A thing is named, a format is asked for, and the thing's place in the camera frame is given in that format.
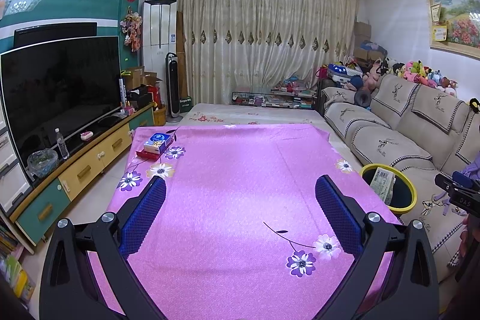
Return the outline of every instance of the metal bolt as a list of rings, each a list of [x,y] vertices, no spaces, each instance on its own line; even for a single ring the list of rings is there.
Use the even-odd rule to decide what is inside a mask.
[[[109,223],[115,218],[115,215],[112,212],[107,212],[102,216],[102,221],[104,223]]]
[[[369,219],[372,223],[377,223],[378,221],[380,221],[380,214],[375,213],[375,212],[369,213],[369,214],[368,214],[368,219]]]
[[[418,220],[413,220],[413,226],[417,229],[422,229],[423,228],[422,222],[418,221]]]
[[[65,228],[68,225],[68,220],[67,219],[61,219],[57,223],[58,228]]]

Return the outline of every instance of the flat screen tv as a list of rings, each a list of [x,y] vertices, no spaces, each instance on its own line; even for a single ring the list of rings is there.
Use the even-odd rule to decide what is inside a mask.
[[[119,41],[82,37],[0,55],[3,107],[18,153],[28,156],[119,107]]]

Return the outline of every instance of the blue tissue package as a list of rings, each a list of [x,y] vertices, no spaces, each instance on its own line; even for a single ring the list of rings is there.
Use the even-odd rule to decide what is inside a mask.
[[[165,133],[155,133],[153,136],[143,144],[143,149],[147,152],[161,155],[167,147],[172,143],[170,135]]]

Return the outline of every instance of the plastic bottle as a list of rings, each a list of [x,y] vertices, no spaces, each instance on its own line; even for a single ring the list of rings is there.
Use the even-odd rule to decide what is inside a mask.
[[[58,149],[60,150],[60,153],[62,155],[62,158],[64,160],[67,160],[70,156],[70,153],[68,153],[67,146],[65,145],[65,140],[63,139],[62,134],[60,133],[60,129],[55,129],[56,136],[55,138],[57,139],[58,143]]]

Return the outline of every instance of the beige sofa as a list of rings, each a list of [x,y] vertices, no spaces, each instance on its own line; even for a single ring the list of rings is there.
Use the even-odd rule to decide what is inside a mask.
[[[424,223],[440,282],[458,262],[466,213],[449,204],[434,179],[474,160],[480,151],[480,114],[453,96],[393,75],[379,82],[371,111],[352,104],[352,91],[322,90],[325,120],[363,164],[390,165],[414,184],[417,204],[401,221]]]

